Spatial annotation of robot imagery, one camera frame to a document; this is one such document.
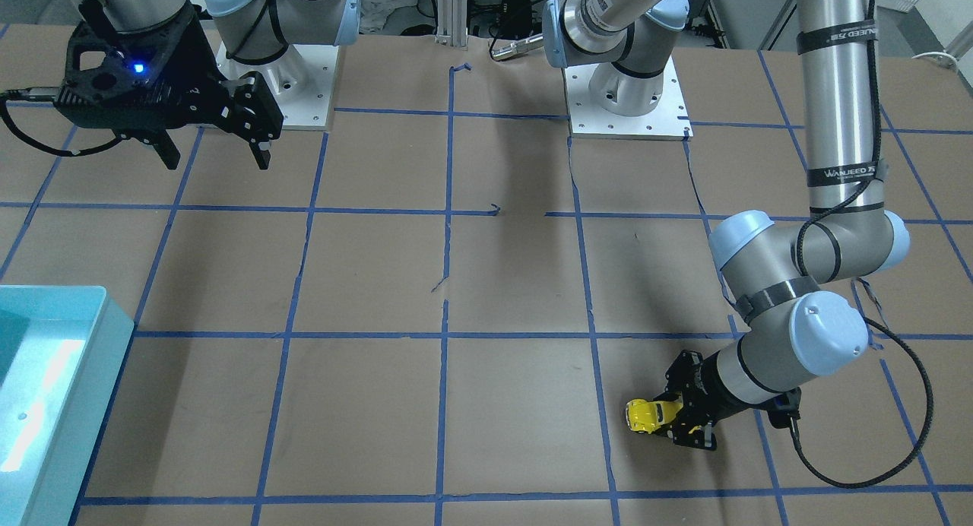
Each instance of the yellow toy car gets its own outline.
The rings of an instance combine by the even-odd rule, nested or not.
[[[625,405],[625,423],[636,433],[654,433],[672,423],[682,409],[679,401],[646,401],[635,398]]]

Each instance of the blue tape grid line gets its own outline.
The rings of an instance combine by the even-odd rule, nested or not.
[[[771,76],[771,70],[769,70],[769,68],[767,66],[767,61],[764,59],[763,52],[759,52],[758,51],[757,52],[757,56],[760,58],[761,66],[763,66],[764,73],[765,73],[765,75],[767,75],[768,82],[771,84],[771,89],[774,91],[774,97],[775,97],[776,101],[778,101],[778,107],[781,108],[781,116],[784,119],[784,123],[790,125],[790,119],[788,118],[788,111],[786,111],[785,107],[783,106],[783,103],[781,101],[781,96],[779,96],[778,90],[776,90],[776,86],[774,85],[774,78],[772,78],[772,76]],[[959,262],[962,263],[963,269],[966,270],[966,277],[968,277],[968,279],[970,281],[973,281],[973,276],[970,275],[970,270],[967,267],[966,262],[963,260],[962,253],[960,253],[958,246],[956,246],[956,243],[953,242],[952,235],[949,234],[949,228],[946,227],[945,224],[942,224],[942,219],[943,218],[941,217],[941,215],[939,214],[939,211],[937,210],[935,204],[933,203],[932,197],[928,194],[927,188],[925,188],[924,183],[922,183],[922,180],[921,180],[920,176],[918,175],[918,171],[915,169],[915,166],[911,162],[911,159],[909,157],[909,153],[906,151],[906,148],[903,145],[903,143],[901,141],[901,138],[899,137],[899,135],[895,131],[895,125],[892,124],[892,122],[891,122],[891,120],[889,118],[889,114],[886,113],[885,107],[881,107],[880,106],[880,111],[882,111],[882,115],[886,119],[886,124],[889,125],[889,130],[891,131],[891,134],[893,135],[893,137],[895,138],[895,140],[898,142],[899,147],[902,150],[903,156],[905,156],[907,163],[909,163],[910,169],[913,172],[913,175],[915,177],[915,180],[917,180],[918,185],[922,189],[922,193],[924,193],[925,194],[925,197],[927,197],[927,201],[929,203],[929,207],[932,207],[933,214],[935,214],[935,217],[940,222],[940,226],[942,227],[943,231],[946,232],[946,238],[949,239],[949,243],[951,243],[952,248],[953,248],[953,251],[956,253],[956,256],[959,257]],[[807,162],[806,162],[805,158],[803,158],[803,152],[800,151],[800,142],[797,141],[797,136],[795,135],[795,132],[793,131],[793,129],[791,129],[789,131],[790,131],[790,134],[791,134],[791,138],[793,139],[793,142],[794,142],[794,147],[797,149],[798,156],[800,157],[800,163],[802,163],[803,168],[805,168],[805,170],[807,170]],[[858,304],[859,311],[862,311],[861,310],[861,301],[858,298],[857,293],[855,293],[855,302],[856,302],[856,304]],[[895,398],[895,401],[896,401],[897,406],[899,406],[899,414],[902,417],[902,422],[904,423],[905,428],[906,428],[907,432],[909,433],[909,436],[911,437],[911,441],[914,443],[915,442],[915,437],[914,437],[913,429],[911,429],[911,425],[909,423],[908,416],[905,414],[905,409],[901,406],[901,399],[899,398],[898,392],[896,391],[895,382],[892,379],[891,372],[887,369],[885,360],[880,360],[880,362],[882,363],[883,370],[885,370],[886,380],[887,380],[887,382],[889,382],[889,388],[890,388],[890,390],[892,392],[892,396]],[[763,435],[763,425],[762,425],[762,422],[761,422],[761,425],[760,425],[760,429],[761,429],[761,437],[762,437],[762,439],[764,439],[765,436]],[[944,506],[942,504],[942,499],[940,498],[938,492],[936,491],[935,483],[932,480],[932,474],[928,470],[928,466],[927,466],[927,464],[925,464],[925,459],[924,459],[924,457],[922,457],[922,454],[920,454],[920,456],[918,456],[918,460],[920,460],[920,464],[922,466],[922,471],[925,474],[925,480],[927,480],[927,485],[929,486],[929,490],[930,490],[930,492],[932,494],[932,497],[933,497],[933,499],[934,499],[934,501],[936,503],[936,509],[938,509],[938,511],[939,511],[939,516],[942,519],[943,525],[944,526],[951,526],[951,525],[949,525],[949,516],[946,515],[946,509],[944,508]]]
[[[689,173],[689,179],[693,184],[693,192],[696,195],[696,204],[699,206],[699,219],[702,221],[703,231],[706,232],[706,239],[712,234],[712,228],[709,225],[709,216],[706,214],[706,207],[702,204],[702,198],[699,197],[699,188],[696,188],[696,178],[693,176],[693,155],[689,147],[689,132],[686,132],[685,137],[682,139],[682,150],[686,156],[686,170]],[[723,293],[723,298],[727,302],[732,303],[730,298],[730,288],[723,278],[723,274],[720,272],[718,266],[713,265],[713,269],[716,270],[716,278],[720,281],[720,291]],[[737,329],[737,321],[734,319],[733,315],[727,315],[727,324],[730,325],[730,332],[733,335],[733,339],[736,340],[743,336],[740,330]],[[767,461],[768,476],[771,478],[772,490],[774,490],[774,499],[776,505],[778,505],[778,515],[781,516],[781,526],[790,526],[788,519],[788,508],[784,504],[784,498],[781,494],[781,482],[778,481],[778,471],[774,465],[774,455],[771,453],[771,446],[769,445],[769,440],[767,439],[767,429],[764,429],[764,421],[760,417],[760,412],[753,411],[754,421],[757,423],[757,433],[760,436],[760,444],[764,451],[764,460]]]
[[[442,279],[440,284],[449,279],[449,246],[452,242],[452,164],[455,152],[455,106],[456,106],[456,72],[472,71],[469,62],[460,66],[449,66],[449,110],[447,118],[447,144],[445,144],[445,223],[444,238],[442,238]],[[439,344],[439,406],[437,408],[436,423],[436,501],[433,512],[433,523],[442,526],[442,496],[445,492],[445,395],[448,384],[448,351],[449,351],[449,300],[442,301],[442,336]]]
[[[941,484],[940,493],[973,493],[973,484]],[[844,490],[832,486],[782,487],[781,495],[792,496],[856,496],[860,494],[927,494],[928,485],[899,484],[879,485],[861,490]],[[726,488],[718,490],[620,490],[618,492],[527,492],[522,494],[445,494],[443,502],[556,502],[556,501],[604,501],[605,499],[710,499],[710,498],[769,498],[774,497],[772,488]],[[230,496],[216,498],[192,497],[132,497],[132,498],[84,498],[83,506],[129,505],[360,505],[360,504],[432,504],[435,494],[378,494],[378,495],[312,495],[267,496],[254,498]]]
[[[294,318],[296,317],[296,312],[298,312],[298,300],[301,296],[301,284],[303,282],[303,273],[305,273],[305,268],[307,264],[307,249],[310,246],[310,238],[312,238],[312,232],[314,228],[314,210],[312,207],[317,202],[317,194],[321,189],[321,175],[324,172],[324,160],[328,151],[328,134],[327,132],[323,134],[321,138],[321,149],[319,151],[319,158],[317,158],[317,170],[314,173],[314,186],[312,187],[312,192],[310,192],[309,208],[307,208],[307,219],[306,219],[306,230],[305,230],[305,242],[303,243],[303,249],[301,252],[301,266],[298,268],[298,273],[294,277],[294,290],[291,293],[291,305],[287,311],[287,334],[284,336],[284,341],[280,347],[280,364],[277,371],[277,386],[274,387],[274,405],[271,406],[271,421],[268,423],[267,428],[267,439],[264,443],[264,457],[261,460],[260,466],[260,477],[257,481],[257,498],[258,501],[253,505],[253,515],[250,518],[251,526],[258,526],[260,524],[260,514],[261,507],[260,498],[263,498],[267,492],[267,477],[268,472],[271,468],[271,456],[274,454],[274,436],[277,435],[277,419],[280,416],[280,402],[284,394],[284,382],[287,375],[287,361],[290,356],[291,349],[291,339],[289,334],[294,331]]]
[[[0,201],[0,208],[26,208],[31,207],[31,203],[26,201]],[[38,208],[91,208],[91,210],[118,210],[118,211],[168,211],[170,204],[129,204],[129,203],[65,203],[65,201],[41,201]],[[238,211],[238,212],[309,212],[316,214],[392,214],[392,215],[420,215],[420,217],[444,217],[446,210],[438,208],[361,208],[361,207],[288,207],[288,206],[265,206],[265,204],[180,204],[176,207],[178,211]],[[489,211],[469,211],[469,210],[450,210],[451,217],[496,217],[499,208],[491,208]],[[573,211],[550,211],[545,213],[546,217],[573,218],[577,214]],[[675,220],[699,220],[701,214],[692,212],[581,212],[583,218],[649,218],[649,219],[675,219]],[[706,214],[712,220],[725,220],[729,214]],[[806,217],[778,217],[772,215],[771,219],[775,222],[803,222]],[[906,218],[907,224],[917,225],[948,225],[948,226],[973,226],[973,219],[932,219],[932,218]]]
[[[807,160],[803,158],[803,150],[800,149],[800,142],[797,139],[797,133],[794,132],[794,126],[790,122],[788,117],[788,111],[784,109],[783,100],[781,100],[781,93],[778,92],[778,87],[774,83],[774,76],[771,76],[771,69],[767,66],[767,61],[764,59],[763,52],[758,51],[757,56],[760,59],[760,65],[764,68],[764,75],[767,76],[767,83],[771,86],[771,91],[774,93],[774,100],[778,103],[778,108],[781,110],[781,117],[784,120],[784,125],[788,127],[788,132],[791,135],[791,141],[794,142],[794,149],[797,150],[797,156],[800,158],[800,165],[803,166],[805,172],[807,171]]]
[[[619,512],[618,487],[615,484],[615,473],[611,464],[611,440],[608,436],[608,414],[605,411],[604,385],[601,384],[601,357],[598,353],[597,329],[594,326],[594,298],[591,297],[591,277],[588,270],[588,250],[585,246],[584,218],[581,218],[581,193],[578,183],[574,180],[574,168],[571,165],[571,137],[567,138],[567,165],[571,175],[571,193],[574,201],[574,221],[578,231],[578,250],[581,260],[581,279],[585,290],[585,310],[588,316],[588,339],[591,342],[591,368],[594,370],[594,393],[598,405],[598,422],[601,424],[601,445],[605,454],[605,473],[608,479],[608,494],[611,502],[612,524],[621,526],[622,516]]]
[[[67,146],[71,143],[71,139],[74,138],[75,132],[78,131],[77,127],[71,127],[71,131],[67,134],[67,138],[64,138],[64,144],[62,149],[67,149]],[[37,214],[37,208],[41,204],[41,200],[44,199],[44,194],[48,191],[48,187],[51,185],[51,180],[55,177],[55,173],[58,172],[58,168],[62,158],[60,156],[55,157],[51,165],[51,170],[48,172],[48,176],[45,177],[44,183],[41,184],[40,189],[37,190],[37,195],[34,196],[34,201],[30,203],[30,208],[27,211],[27,216],[24,217],[24,225],[21,225],[21,231],[17,232],[17,238],[14,238],[14,245],[11,245],[10,252],[7,252],[7,257],[4,258],[3,264],[0,264],[0,281],[3,281],[3,277],[6,276],[7,270],[10,269],[10,263],[14,261],[14,255],[17,253],[17,249],[21,247],[21,242],[24,241],[24,236],[27,235],[27,229],[30,228],[30,222],[34,221],[34,214]]]
[[[905,425],[906,433],[909,433],[909,440],[911,443],[915,444],[915,431],[911,422],[909,421],[909,414],[906,412],[906,407],[902,403],[902,398],[899,397],[898,388],[895,386],[895,380],[892,379],[892,372],[889,370],[889,364],[886,363],[885,359],[880,359],[879,363],[882,364],[882,373],[886,375],[886,383],[889,384],[889,390],[892,391],[892,397],[895,399],[895,407],[899,411],[899,416],[902,418],[903,425]],[[922,467],[922,475],[925,477],[925,483],[929,487],[929,492],[932,494],[932,499],[936,503],[936,509],[939,512],[939,517],[943,520],[943,526],[952,526],[949,522],[949,516],[946,515],[946,508],[943,505],[943,499],[939,495],[939,490],[936,487],[936,482],[932,480],[932,471],[929,471],[929,464],[925,461],[925,456],[918,454],[918,463]]]
[[[168,239],[170,239],[171,230],[173,230],[173,224],[175,222],[176,215],[178,214],[178,204],[182,200],[183,192],[185,192],[185,184],[189,182],[189,176],[192,172],[192,165],[195,163],[195,156],[199,152],[199,145],[202,142],[202,128],[197,131],[195,135],[195,142],[192,144],[192,152],[189,156],[189,161],[185,162],[185,170],[183,170],[183,176],[179,181],[179,187],[176,190],[175,197],[173,198],[173,203],[170,205],[170,217],[166,221],[166,228],[163,229],[163,235],[159,238],[159,245],[156,246],[156,255],[152,260],[152,267],[149,269],[149,274],[146,276],[145,286],[142,287],[142,295],[139,297],[138,306],[135,309],[135,326],[138,328],[139,322],[142,320],[142,314],[145,311],[145,304],[149,300],[149,293],[152,291],[152,284],[156,280],[156,274],[159,273],[159,265],[161,259],[163,258],[163,252],[166,250],[166,244]],[[77,498],[74,502],[74,509],[71,512],[71,518],[69,520],[69,526],[74,526],[78,521],[79,513],[81,512],[82,501],[84,499],[84,493],[87,492],[87,485],[91,482],[91,474],[94,472],[94,464],[97,462],[98,454],[101,450],[101,443],[104,442],[105,432],[108,429],[108,421],[111,418],[112,410],[115,408],[115,400],[118,397],[119,387],[122,384],[122,374],[125,373],[125,367],[128,365],[128,357],[132,352],[132,342],[135,341],[135,333],[132,333],[132,338],[128,340],[128,348],[125,349],[125,355],[122,357],[122,364],[119,367],[118,377],[115,379],[115,386],[112,387],[111,397],[108,398],[108,405],[105,407],[105,415],[101,419],[101,426],[98,428],[98,435],[94,440],[94,449],[91,450],[90,460],[87,462],[87,469],[84,471],[84,477],[82,478],[81,488],[78,490]]]
[[[909,169],[915,177],[915,181],[918,182],[918,187],[921,188],[922,195],[925,196],[925,200],[927,200],[929,208],[932,208],[932,214],[935,215],[936,220],[939,221],[939,225],[943,228],[943,232],[946,234],[946,239],[949,240],[949,246],[952,246],[952,251],[956,254],[959,264],[962,266],[963,271],[966,272],[966,279],[969,279],[970,283],[973,283],[973,273],[970,272],[969,263],[966,262],[962,252],[959,250],[959,246],[956,245],[956,240],[952,238],[952,232],[949,231],[949,224],[945,224],[943,215],[940,214],[939,208],[936,207],[936,202],[932,200],[932,195],[929,194],[929,189],[925,186],[925,182],[922,181],[922,177],[920,176],[920,173],[918,173],[918,169],[915,168],[915,163],[913,163],[913,159],[911,158],[911,155],[909,155],[909,151],[906,149],[906,145],[902,141],[902,137],[900,137],[895,125],[892,124],[892,120],[889,118],[889,114],[886,112],[885,108],[882,109],[882,115],[886,118],[886,123],[889,124],[889,128],[892,130],[892,136],[895,138],[895,142],[899,146],[899,149],[902,150],[902,156],[905,157],[906,163],[909,165]]]

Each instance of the white mounting plate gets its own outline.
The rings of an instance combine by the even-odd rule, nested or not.
[[[331,120],[331,100],[338,74],[340,48],[333,45],[295,45],[305,61],[307,75],[312,81],[301,90],[288,90],[277,97],[277,105],[284,114],[284,128],[303,131],[326,131]],[[216,63],[226,67],[226,45],[220,45]]]
[[[666,63],[666,87],[656,109],[639,117],[613,114],[599,106],[588,93],[588,82],[598,65],[564,69],[567,111],[571,135],[580,138],[640,138],[646,141],[682,141],[693,136],[686,101],[672,58]]]

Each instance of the teal plastic bin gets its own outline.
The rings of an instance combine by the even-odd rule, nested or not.
[[[68,523],[133,328],[103,287],[0,286],[0,526]]]

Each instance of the table surface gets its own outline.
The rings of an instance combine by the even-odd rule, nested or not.
[[[69,28],[0,30],[0,87],[59,83]],[[470,41],[361,37],[331,130],[284,132],[265,173],[215,130],[173,132],[175,172],[131,142],[55,159],[0,131],[2,283],[101,284],[138,322],[78,524],[973,523],[973,100],[954,74],[880,65],[887,207],[913,248],[869,279],[937,421],[920,461],[848,493],[750,411],[716,453],[622,418],[679,350],[745,330],[715,224],[807,216],[796,56],[677,50],[691,141],[570,141],[562,75]],[[106,137],[12,111],[49,144]],[[840,480],[895,464],[924,414],[907,357],[875,347],[805,388],[803,446]]]

